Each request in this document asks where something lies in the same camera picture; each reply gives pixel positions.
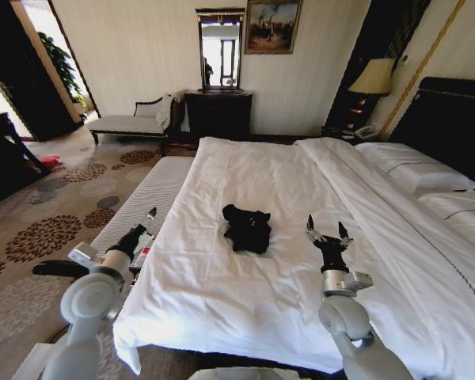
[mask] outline framed painting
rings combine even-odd
[[[292,54],[302,0],[248,0],[245,54]]]

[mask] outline dark wooden cabinet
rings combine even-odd
[[[248,139],[252,97],[248,91],[188,91],[185,100],[190,132],[196,138]]]

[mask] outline white pillow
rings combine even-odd
[[[355,147],[407,192],[471,190],[475,182],[443,163],[403,144],[365,142]]]
[[[157,122],[162,129],[166,129],[169,126],[169,121],[171,117],[171,102],[172,95],[165,94],[160,101],[160,110],[157,113]]]
[[[135,104],[135,117],[156,117],[160,110],[160,101],[157,103],[149,104]]]
[[[433,193],[419,201],[475,244],[475,192]]]

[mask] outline mirror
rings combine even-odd
[[[203,89],[239,89],[244,8],[196,9]]]

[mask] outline telephone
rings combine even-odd
[[[355,131],[354,135],[362,140],[369,140],[378,135],[378,132],[374,129],[374,127],[368,125]]]

